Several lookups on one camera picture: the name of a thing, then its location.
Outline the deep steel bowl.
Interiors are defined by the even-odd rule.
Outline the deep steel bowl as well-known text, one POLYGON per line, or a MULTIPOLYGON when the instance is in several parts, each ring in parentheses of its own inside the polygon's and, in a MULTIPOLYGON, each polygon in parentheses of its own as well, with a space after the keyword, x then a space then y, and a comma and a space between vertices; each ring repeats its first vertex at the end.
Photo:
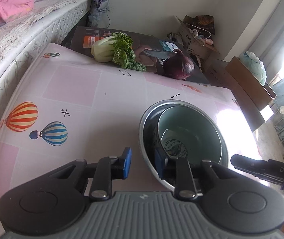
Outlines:
POLYGON ((171 179, 160 179, 154 151, 162 149, 169 157, 186 158, 198 167, 202 160, 229 165, 225 140, 215 122, 198 107, 181 100, 162 100, 151 105, 139 124, 139 148, 150 172, 168 190, 171 179))

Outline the teal ceramic bowl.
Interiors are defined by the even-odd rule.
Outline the teal ceramic bowl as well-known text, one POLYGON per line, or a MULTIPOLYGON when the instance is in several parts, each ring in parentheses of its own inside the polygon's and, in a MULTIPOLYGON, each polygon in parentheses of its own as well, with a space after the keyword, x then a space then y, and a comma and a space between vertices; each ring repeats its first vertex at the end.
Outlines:
POLYGON ((172 106, 159 116, 153 145, 168 157, 185 158, 199 166, 202 160, 220 162, 222 139, 209 118, 187 106, 172 106))

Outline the long brown cardboard box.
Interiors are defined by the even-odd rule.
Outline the long brown cardboard box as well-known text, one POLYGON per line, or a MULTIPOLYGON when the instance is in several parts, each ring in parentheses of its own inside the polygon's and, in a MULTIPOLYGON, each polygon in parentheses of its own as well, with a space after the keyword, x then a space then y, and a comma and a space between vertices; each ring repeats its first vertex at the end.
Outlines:
POLYGON ((225 70, 235 81, 232 92, 251 131, 255 131, 267 121, 262 111, 273 102, 276 94, 268 84, 259 83, 238 57, 233 57, 225 70))

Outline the pink balloon tablecloth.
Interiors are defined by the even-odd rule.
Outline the pink balloon tablecloth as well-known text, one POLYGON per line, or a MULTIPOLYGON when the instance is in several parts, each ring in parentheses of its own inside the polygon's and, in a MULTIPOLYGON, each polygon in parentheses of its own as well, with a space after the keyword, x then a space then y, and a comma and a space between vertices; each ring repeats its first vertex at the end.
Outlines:
POLYGON ((10 84, 0 79, 0 121, 23 102, 38 108, 30 130, 0 127, 0 197, 67 162, 78 158, 96 162, 118 155, 125 147, 133 151, 130 174, 117 181, 115 189, 161 190, 142 159, 138 127, 145 110, 165 99, 186 101, 203 110, 220 129, 229 155, 259 158, 251 129, 230 90, 120 70, 48 44, 21 81, 10 84), (54 121, 68 130, 64 144, 30 139, 30 131, 41 131, 54 121))

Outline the pale green plastic bag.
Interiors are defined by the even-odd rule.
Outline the pale green plastic bag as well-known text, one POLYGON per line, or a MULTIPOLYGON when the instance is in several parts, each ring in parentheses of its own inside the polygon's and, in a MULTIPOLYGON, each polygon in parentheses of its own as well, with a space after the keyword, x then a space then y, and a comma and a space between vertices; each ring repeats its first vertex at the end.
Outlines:
POLYGON ((245 51, 239 55, 241 63, 254 75, 259 83, 264 86, 267 73, 263 62, 253 52, 245 51))

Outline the red onion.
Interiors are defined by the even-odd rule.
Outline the red onion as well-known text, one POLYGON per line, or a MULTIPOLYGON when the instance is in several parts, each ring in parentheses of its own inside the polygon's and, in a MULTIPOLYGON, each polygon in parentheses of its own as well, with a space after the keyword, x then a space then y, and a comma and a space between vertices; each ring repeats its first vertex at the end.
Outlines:
POLYGON ((164 75, 173 79, 185 80, 192 75, 195 69, 194 62, 180 49, 175 49, 174 52, 175 54, 167 58, 163 64, 164 75))

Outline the dark Philips appliance box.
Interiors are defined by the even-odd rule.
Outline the dark Philips appliance box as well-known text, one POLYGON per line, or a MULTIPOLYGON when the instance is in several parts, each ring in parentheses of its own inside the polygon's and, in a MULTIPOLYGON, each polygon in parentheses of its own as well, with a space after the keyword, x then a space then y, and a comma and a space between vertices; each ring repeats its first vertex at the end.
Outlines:
MULTIPOLYGON (((92 57, 90 52, 91 45, 102 38, 110 36, 115 29, 105 29, 99 27, 76 26, 62 42, 67 48, 92 57)), ((144 35, 135 32, 125 31, 133 40, 132 49, 135 52, 136 60, 140 61, 147 67, 148 72, 163 75, 164 61, 174 55, 175 49, 180 49, 184 56, 188 57, 194 64, 194 70, 191 75, 186 78, 187 81, 209 85, 209 81, 199 68, 197 59, 192 58, 181 44, 165 38, 159 39, 150 35, 144 35)))

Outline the bok choy cabbage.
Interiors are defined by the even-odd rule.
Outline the bok choy cabbage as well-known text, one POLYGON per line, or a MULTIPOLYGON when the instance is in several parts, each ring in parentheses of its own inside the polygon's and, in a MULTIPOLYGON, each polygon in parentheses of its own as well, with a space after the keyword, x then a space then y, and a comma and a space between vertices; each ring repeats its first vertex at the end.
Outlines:
POLYGON ((113 62, 122 69, 145 72, 146 66, 135 60, 132 44, 130 36, 123 32, 114 32, 92 44, 90 52, 97 62, 113 62))

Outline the open cardboard box with clutter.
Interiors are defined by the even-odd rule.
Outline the open cardboard box with clutter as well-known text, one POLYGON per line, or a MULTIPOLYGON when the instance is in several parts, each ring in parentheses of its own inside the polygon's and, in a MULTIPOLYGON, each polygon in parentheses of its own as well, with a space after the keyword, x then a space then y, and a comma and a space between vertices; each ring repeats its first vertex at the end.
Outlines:
POLYGON ((174 18, 179 22, 177 34, 183 42, 184 49, 190 56, 199 59, 203 65, 213 52, 219 53, 214 46, 212 34, 209 31, 194 24, 186 23, 177 16, 174 18))

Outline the white quilted mattress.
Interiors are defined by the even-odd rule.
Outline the white quilted mattress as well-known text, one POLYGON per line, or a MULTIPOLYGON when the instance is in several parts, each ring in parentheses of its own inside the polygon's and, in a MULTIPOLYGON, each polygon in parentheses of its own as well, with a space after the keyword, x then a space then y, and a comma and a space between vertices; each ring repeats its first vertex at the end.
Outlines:
POLYGON ((89 11, 92 0, 40 0, 23 17, 0 27, 0 77, 26 52, 60 44, 89 11))

